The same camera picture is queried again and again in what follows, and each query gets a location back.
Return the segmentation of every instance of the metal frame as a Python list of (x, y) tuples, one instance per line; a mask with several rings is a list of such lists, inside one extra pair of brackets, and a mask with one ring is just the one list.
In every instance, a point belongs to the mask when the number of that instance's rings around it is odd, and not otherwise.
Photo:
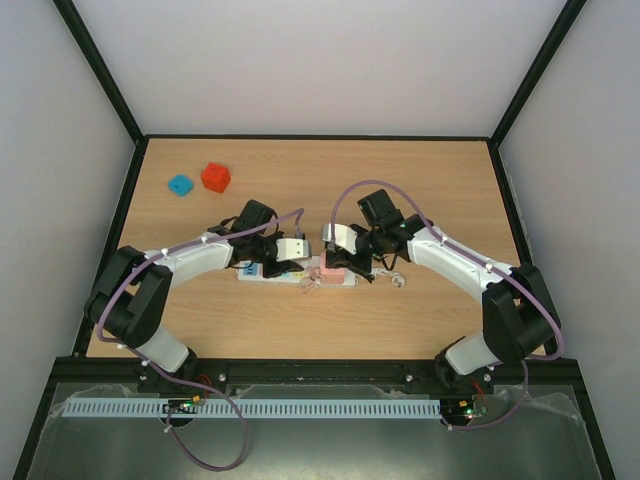
[[(203, 359), (203, 369), (219, 371), (226, 375), (226, 385), (246, 384), (373, 384), (392, 387), (399, 391), (422, 393), (421, 385), (430, 381), (433, 360), (386, 361), (298, 361), (298, 360), (236, 360)], [(615, 479), (604, 441), (598, 428), (593, 407), (576, 360), (562, 359), (555, 362), (529, 361), (530, 385), (570, 385), (575, 393), (578, 408), (585, 420), (587, 433), (593, 447), (600, 474), (605, 480)], [(40, 432), (51, 407), (53, 395), (59, 383), (130, 384), (139, 371), (140, 362), (128, 358), (74, 358), (56, 359), (46, 384), (42, 400), (20, 457), (14, 480), (27, 478), (35, 455)], [(406, 381), (407, 372), (413, 379)], [(493, 373), (496, 385), (522, 382), (522, 369), (502, 366)], [(214, 386), (224, 389), (216, 376)]]
[[(507, 218), (511, 227), (514, 243), (520, 261), (531, 261), (531, 252), (518, 210), (511, 192), (509, 180), (504, 164), (500, 158), (499, 147), (527, 99), (533, 92), (537, 82), (551, 62), (553, 55), (577, 18), (586, 0), (568, 0), (558, 16), (553, 28), (540, 48), (535, 60), (525, 75), (520, 87), (505, 111), (500, 123), (491, 138), (487, 137), (459, 137), (459, 136), (335, 136), (335, 135), (144, 135), (139, 128), (133, 114), (129, 110), (124, 97), (115, 83), (109, 69), (95, 45), (82, 18), (72, 0), (52, 0), (58, 8), (62, 18), (87, 62), (91, 66), (97, 79), (109, 97), (114, 109), (129, 132), (136, 145), (131, 165), (127, 173), (125, 185), (120, 195), (116, 213), (109, 230), (96, 278), (104, 269), (106, 261), (115, 252), (135, 190), (136, 182), (148, 142), (152, 138), (210, 138), (210, 139), (292, 139), (292, 140), (404, 140), (404, 141), (482, 141), (487, 144), (491, 161), (505, 205)], [(89, 359), (86, 352), (91, 339), (93, 324), (83, 319), (73, 355), (56, 359), (51, 375), (44, 389), (33, 424), (29, 431), (22, 456), (16, 469), (14, 480), (27, 478), (29, 467), (38, 444), (40, 431), (44, 426), (53, 394), (59, 383), (132, 383), (135, 372), (140, 368), (134, 359)], [(555, 344), (548, 344), (548, 348), (556, 348)], [(231, 383), (299, 383), (299, 377), (304, 377), (310, 383), (372, 383), (376, 385), (394, 386), (400, 390), (424, 393), (425, 385), (430, 385), (429, 378), (433, 371), (433, 361), (308, 361), (308, 360), (225, 360), (199, 359), (199, 365), (210, 371), (224, 370), (226, 382), (219, 382), (214, 376), (217, 386), (225, 388)], [(614, 472), (607, 455), (607, 451), (598, 429), (597, 421), (582, 374), (575, 360), (557, 360), (555, 362), (528, 362), (531, 385), (571, 385), (574, 389), (578, 406), (586, 422), (587, 431), (596, 456), (602, 478), (614, 479)], [(413, 380), (407, 382), (407, 374)], [(495, 384), (515, 384), (522, 381), (522, 371), (518, 367), (503, 366), (493, 372)]]

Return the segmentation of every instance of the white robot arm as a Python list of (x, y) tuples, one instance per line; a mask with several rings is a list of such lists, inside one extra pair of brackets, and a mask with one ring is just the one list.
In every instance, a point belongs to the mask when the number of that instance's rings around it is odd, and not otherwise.
[(147, 252), (132, 247), (119, 249), (91, 292), (85, 305), (86, 316), (99, 323), (108, 302), (125, 278), (138, 265), (147, 262), (149, 265), (135, 279), (137, 291), (133, 294), (124, 292), (117, 299), (107, 312), (104, 329), (120, 345), (135, 348), (167, 372), (176, 373), (185, 363), (193, 364), (195, 353), (161, 326), (169, 290), (204, 273), (222, 270), (244, 260), (262, 263), (263, 274), (269, 277), (302, 270), (295, 260), (308, 258), (311, 254), (304, 238), (283, 238), (279, 231), (265, 237), (261, 235), (264, 229), (250, 236), (244, 235), (245, 231), (256, 230), (273, 215), (272, 209), (251, 200), (230, 229), (223, 221), (222, 225), (209, 229), (198, 238), (170, 249)]
[(434, 270), (483, 306), (483, 330), (459, 339), (436, 357), (443, 383), (452, 385), (486, 366), (519, 363), (553, 338), (548, 321), (497, 273), (508, 272), (525, 286), (559, 325), (542, 275), (533, 265), (514, 268), (496, 262), (451, 239), (437, 226), (426, 226), (417, 215), (405, 219), (384, 190), (358, 204), (371, 229), (336, 224), (334, 237), (326, 224), (322, 240), (328, 250), (327, 267), (348, 268), (373, 281), (371, 261), (394, 255)]

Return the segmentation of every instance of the wooden tabletop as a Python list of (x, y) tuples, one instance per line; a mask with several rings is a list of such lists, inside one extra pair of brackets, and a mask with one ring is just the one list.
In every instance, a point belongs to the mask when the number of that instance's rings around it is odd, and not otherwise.
[[(206, 190), (200, 172), (225, 165), (231, 184)], [(195, 187), (178, 197), (167, 187), (177, 174)], [(139, 250), (182, 243), (256, 199), (283, 215), (306, 209), (301, 226), (322, 250), (322, 224), (338, 196), (364, 179), (393, 183), (450, 237), (496, 260), (517, 255), (484, 142), (368, 140), (152, 139), (124, 226), (121, 245)], [(352, 192), (338, 222), (366, 225), (356, 201), (376, 190)], [(390, 192), (403, 214), (413, 212)], [(281, 226), (293, 234), (293, 223)], [(166, 326), (199, 357), (291, 359), (424, 359), (482, 326), (480, 305), (424, 267), (398, 262), (403, 288), (381, 277), (354, 289), (240, 283), (236, 271), (205, 274), (172, 290)], [(93, 338), (93, 357), (126, 355)]]

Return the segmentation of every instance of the pink object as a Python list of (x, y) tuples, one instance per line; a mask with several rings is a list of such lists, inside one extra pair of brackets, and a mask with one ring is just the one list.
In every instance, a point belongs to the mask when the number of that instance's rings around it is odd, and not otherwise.
[(320, 276), (325, 285), (339, 285), (344, 283), (344, 268), (325, 267), (326, 253), (320, 254)]

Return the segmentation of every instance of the white wall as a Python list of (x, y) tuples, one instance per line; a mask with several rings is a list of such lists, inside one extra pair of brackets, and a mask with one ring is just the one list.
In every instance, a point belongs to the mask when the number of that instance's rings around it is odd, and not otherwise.
[(53, 2), (0, 3), (0, 478), (68, 355), (133, 144)]
[(617, 475), (638, 478), (640, 3), (591, 0), (502, 147)]
[(564, 0), (76, 0), (146, 133), (491, 135)]

